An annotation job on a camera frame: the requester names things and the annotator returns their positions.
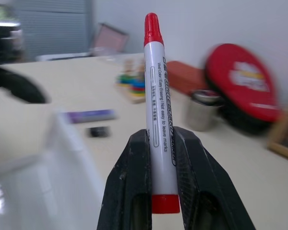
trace whiteboard marker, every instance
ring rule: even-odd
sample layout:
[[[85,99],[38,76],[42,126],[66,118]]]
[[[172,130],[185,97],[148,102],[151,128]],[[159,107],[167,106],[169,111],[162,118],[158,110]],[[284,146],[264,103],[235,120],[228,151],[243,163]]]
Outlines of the whiteboard marker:
[[[179,213],[171,101],[158,17],[145,18],[146,124],[152,167],[152,213]]]

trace red marker cap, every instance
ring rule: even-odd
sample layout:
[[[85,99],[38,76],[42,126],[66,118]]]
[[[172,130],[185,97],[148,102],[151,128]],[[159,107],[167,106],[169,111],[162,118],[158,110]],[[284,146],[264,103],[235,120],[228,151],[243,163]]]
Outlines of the red marker cap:
[[[160,33],[158,16],[155,13],[149,13],[145,17],[144,46],[150,42],[160,42],[163,44],[162,35]]]
[[[152,195],[152,213],[180,213],[178,195]]]

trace clamp jaw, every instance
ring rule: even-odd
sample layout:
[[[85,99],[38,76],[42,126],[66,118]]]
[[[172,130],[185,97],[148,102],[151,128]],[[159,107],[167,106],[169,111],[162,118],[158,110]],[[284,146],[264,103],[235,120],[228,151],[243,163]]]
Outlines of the clamp jaw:
[[[185,230],[254,230],[227,172],[192,132],[174,127]],[[151,167],[146,130],[133,134],[108,176],[97,230],[151,230]]]

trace white table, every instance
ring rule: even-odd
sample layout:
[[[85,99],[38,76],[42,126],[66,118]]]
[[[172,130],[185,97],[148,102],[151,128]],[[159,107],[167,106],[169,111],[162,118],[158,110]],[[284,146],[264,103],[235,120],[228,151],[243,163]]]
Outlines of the white table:
[[[125,58],[142,57],[141,54]],[[24,104],[0,90],[0,162],[37,153],[54,108],[67,111],[115,109],[119,118],[75,125],[106,180],[128,138],[145,128],[145,104],[131,104],[114,88],[121,66],[102,58],[6,65],[31,77],[52,98],[51,104]],[[184,124],[187,98],[171,92],[174,125]],[[110,126],[111,137],[88,138],[85,128]],[[265,149],[265,138],[243,136],[224,123],[195,132],[229,173],[254,225],[259,230],[288,230],[288,160]],[[183,229],[181,214],[153,216],[156,230]]]

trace label on red lid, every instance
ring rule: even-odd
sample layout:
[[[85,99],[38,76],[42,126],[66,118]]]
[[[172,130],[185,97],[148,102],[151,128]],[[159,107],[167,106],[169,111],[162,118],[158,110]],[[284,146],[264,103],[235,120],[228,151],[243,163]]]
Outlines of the label on red lid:
[[[267,122],[279,117],[276,92],[268,70],[246,49],[218,46],[206,64],[208,78],[241,110]]]

